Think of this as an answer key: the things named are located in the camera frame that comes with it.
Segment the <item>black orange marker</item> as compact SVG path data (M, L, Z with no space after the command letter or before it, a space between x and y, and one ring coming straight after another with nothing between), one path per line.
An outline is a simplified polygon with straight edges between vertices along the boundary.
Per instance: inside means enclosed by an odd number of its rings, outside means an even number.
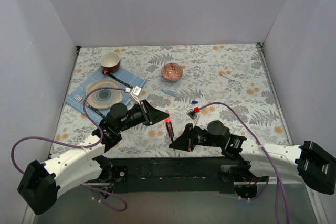
M173 137L174 136L174 132L173 132L171 124L166 125L166 127L167 127L167 131L168 131L169 137Z

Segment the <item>pink pen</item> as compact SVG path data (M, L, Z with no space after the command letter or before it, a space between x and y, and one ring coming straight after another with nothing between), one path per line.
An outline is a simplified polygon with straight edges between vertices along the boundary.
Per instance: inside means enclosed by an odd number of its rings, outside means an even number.
M169 137L171 139L171 143L173 143L174 142L174 131L173 131L171 119L167 120L166 126L167 126L167 131L168 131Z

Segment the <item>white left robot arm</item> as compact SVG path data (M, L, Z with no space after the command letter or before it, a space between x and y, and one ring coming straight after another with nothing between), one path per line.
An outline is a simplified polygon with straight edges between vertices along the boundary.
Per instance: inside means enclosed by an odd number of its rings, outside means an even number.
M90 180L106 182L112 175L112 164L103 154L122 139L121 133L139 124L151 126L169 114L142 100L128 109L116 103L81 145L42 163L27 165L18 186L18 193L32 209L41 215L49 210L65 192Z

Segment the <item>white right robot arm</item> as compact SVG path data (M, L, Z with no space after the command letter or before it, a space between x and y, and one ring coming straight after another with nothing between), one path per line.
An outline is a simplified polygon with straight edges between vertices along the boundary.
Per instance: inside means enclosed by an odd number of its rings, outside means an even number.
M227 173L234 180L278 177L305 183L326 195L335 193L335 157L312 141L302 145L258 144L234 135L221 121L211 121L207 129L189 123L169 148L191 152L196 146L219 147L221 154L239 161Z

